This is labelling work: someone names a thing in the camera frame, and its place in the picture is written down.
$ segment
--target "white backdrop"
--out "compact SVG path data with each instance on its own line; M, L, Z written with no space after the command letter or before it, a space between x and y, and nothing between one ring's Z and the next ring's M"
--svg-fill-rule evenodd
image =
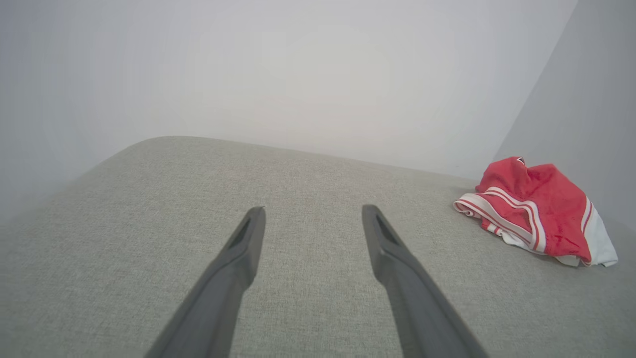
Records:
M0 220L192 135L479 178L576 0L0 4Z

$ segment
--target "clothing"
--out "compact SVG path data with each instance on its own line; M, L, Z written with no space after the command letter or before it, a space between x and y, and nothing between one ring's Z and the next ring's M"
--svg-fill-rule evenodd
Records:
M507 244L578 266L618 261L603 220L585 193L554 165L526 167L510 157L488 166L477 193L454 202L457 211Z

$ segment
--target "red stripe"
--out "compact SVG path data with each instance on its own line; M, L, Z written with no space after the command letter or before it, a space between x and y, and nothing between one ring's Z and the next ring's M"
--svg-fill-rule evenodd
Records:
M501 196L497 196L498 198L503 199L503 200L506 202L506 204L510 205L510 207L511 207L511 208L515 208L515 207L514 207L514 205L515 205L515 204L514 204L512 201L510 201L510 199L508 199L505 195L503 195L503 194L501 194L501 193L498 193L498 194L500 194L501 196L503 196L503 197L501 197ZM530 214L530 215L528 215L528 219L530 220L530 222L532 223L532 226L534 227L534 233L533 233L533 236L534 236L534 248L533 248L533 250L535 250L535 251L536 251L536 250L537 250L537 246L539 246L539 226L537 225L536 221L534 220L534 215L533 215L534 210L533 210L533 208L532 208L530 205L528 205L528 204L523 204L523 203L521 203L521 204L519 204L519 206L526 207L526 208L528 208L528 209L530 210L530 212L531 212L531 214Z
M459 200L457 200L457 201L463 201L463 202L465 202L465 203L467 203L467 204L477 206L476 204L471 203L470 201L465 200L465 199L459 199ZM526 238L524 238L523 236L519 235L516 231L514 231L514 230L510 229L509 227L506 227L506 226L504 226L504 225L500 224L498 221L496 221L496 220L495 220L493 217L491 217L489 214L487 214L487 213L485 213L485 212L480 212L477 208L471 208L470 206L468 206L468 207L469 207L470 209L474 210L474 211L477 211L480 215L487 217L488 219L490 219L490 221L492 221L492 222L494 222L495 224L497 224L497 226L499 226L499 227L503 227L504 229L506 229L506 230L510 231L511 233L513 233L513 234L515 234L515 235L519 236L519 238L520 238L521 240L525 241L528 245L531 245L531 243L528 241L528 239L526 239Z
M594 211L594 204L592 204L592 202L590 201L590 214L588 215L588 218L585 219L585 224L583 224L583 237L585 237L585 229L587 229L588 227L588 222L590 221L590 218L592 217L593 211Z

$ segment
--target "gray wall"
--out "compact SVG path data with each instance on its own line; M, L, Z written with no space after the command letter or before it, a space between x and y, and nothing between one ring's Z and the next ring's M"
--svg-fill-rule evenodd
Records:
M495 160L552 162L636 229L636 1L580 0Z
M168 135L477 178L575 4L1 0L0 221Z

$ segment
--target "red cloth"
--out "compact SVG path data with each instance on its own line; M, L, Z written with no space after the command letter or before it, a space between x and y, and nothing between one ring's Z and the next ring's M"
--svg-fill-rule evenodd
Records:
M572 255L586 265L618 260L590 200L552 164L528 168L521 157L494 162L475 190L457 200L455 209L480 218L482 228L506 243L555 257ZM588 230L591 218L595 227ZM590 240L594 248L601 246L600 260Z

